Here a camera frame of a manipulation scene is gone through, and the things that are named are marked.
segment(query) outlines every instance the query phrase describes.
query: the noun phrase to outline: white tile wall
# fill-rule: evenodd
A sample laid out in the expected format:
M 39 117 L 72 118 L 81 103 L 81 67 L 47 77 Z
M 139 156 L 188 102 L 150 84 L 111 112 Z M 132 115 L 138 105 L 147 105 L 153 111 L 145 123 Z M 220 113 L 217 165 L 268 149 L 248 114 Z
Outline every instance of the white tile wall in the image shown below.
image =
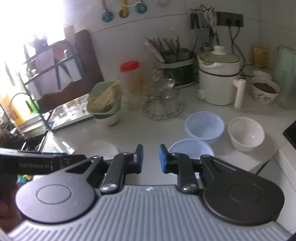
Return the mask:
M 295 0 L 260 0 L 261 20 L 296 30 Z
M 119 65 L 129 60 L 138 60 L 151 65 L 156 62 L 144 45 L 144 37 L 180 36 L 183 47 L 192 47 L 198 31 L 189 28 L 188 8 L 196 8 L 201 3 L 213 6 L 217 11 L 243 14 L 245 26 L 236 43 L 246 59 L 251 59 L 251 46 L 258 42 L 258 7 L 257 0 L 171 0 L 168 5 L 158 6 L 153 0 L 144 0 L 148 6 L 145 14 L 137 14 L 130 9 L 129 16 L 122 19 L 118 16 L 120 0 L 105 0 L 115 17 L 109 23 L 101 21 L 102 5 L 100 0 L 63 0 L 65 7 L 65 26 L 74 25 L 75 30 L 88 29 L 96 55 L 106 81 L 114 80 L 118 75 Z M 221 44 L 230 50 L 227 27 L 218 29 Z M 203 33 L 203 41 L 208 33 Z
M 274 66 L 277 56 L 277 47 L 285 45 L 296 47 L 296 31 L 283 26 L 262 22 L 262 42 L 270 47 L 269 63 Z
M 296 48 L 296 1 L 259 0 L 262 21 L 262 43 L 270 46 L 269 63 L 274 66 L 276 48 L 286 45 Z
M 119 66 L 126 61 L 138 60 L 143 64 L 156 62 L 144 44 L 145 36 L 175 39 L 179 35 L 180 45 L 188 48 L 188 21 L 187 15 L 150 18 L 93 34 L 93 45 L 105 80 L 116 80 Z

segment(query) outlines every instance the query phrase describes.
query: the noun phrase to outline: sink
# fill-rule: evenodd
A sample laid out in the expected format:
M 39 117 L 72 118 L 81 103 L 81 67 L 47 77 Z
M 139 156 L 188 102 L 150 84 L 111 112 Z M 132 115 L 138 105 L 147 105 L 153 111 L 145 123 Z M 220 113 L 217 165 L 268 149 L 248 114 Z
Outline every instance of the sink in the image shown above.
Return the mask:
M 12 139 L 6 148 L 26 151 L 40 151 L 47 132 L 47 130 L 41 132 L 34 131 L 33 135 L 25 135 L 21 138 Z

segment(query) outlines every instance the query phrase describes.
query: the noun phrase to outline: plastic jar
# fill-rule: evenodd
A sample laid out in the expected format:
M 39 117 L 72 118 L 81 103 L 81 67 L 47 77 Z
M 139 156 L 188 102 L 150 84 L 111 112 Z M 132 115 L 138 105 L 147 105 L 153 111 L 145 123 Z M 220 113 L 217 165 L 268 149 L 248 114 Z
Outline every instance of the plastic jar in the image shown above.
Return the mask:
M 266 68 L 268 65 L 269 48 L 264 45 L 253 46 L 254 66 L 256 68 Z
M 138 61 L 129 61 L 120 66 L 119 82 L 130 110 L 142 107 L 144 78 Z

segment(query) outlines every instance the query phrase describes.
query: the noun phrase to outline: red lid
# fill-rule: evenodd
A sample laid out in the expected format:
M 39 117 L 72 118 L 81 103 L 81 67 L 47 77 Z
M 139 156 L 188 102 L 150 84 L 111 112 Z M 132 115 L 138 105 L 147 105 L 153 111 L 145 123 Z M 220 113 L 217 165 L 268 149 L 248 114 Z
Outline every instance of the red lid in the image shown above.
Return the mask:
M 121 72 L 125 72 L 125 71 L 129 71 L 129 70 L 134 70 L 139 68 L 139 62 L 138 61 L 129 61 L 129 62 L 125 62 L 124 64 L 122 64 L 119 68 Z

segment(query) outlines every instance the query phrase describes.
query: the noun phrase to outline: light blue bowl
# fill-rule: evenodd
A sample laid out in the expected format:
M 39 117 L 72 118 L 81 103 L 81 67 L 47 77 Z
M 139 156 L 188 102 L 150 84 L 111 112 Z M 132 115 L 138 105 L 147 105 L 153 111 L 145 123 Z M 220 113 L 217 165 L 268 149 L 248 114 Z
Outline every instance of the light blue bowl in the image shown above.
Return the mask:
M 200 159 L 200 156 L 205 154 L 215 156 L 213 149 L 207 143 L 193 138 L 177 141 L 170 146 L 168 152 L 183 153 L 188 155 L 192 159 Z M 199 178 L 198 172 L 195 173 L 195 177 Z
M 190 137 L 213 144 L 225 129 L 223 119 L 213 112 L 200 111 L 192 114 L 185 121 L 185 130 Z

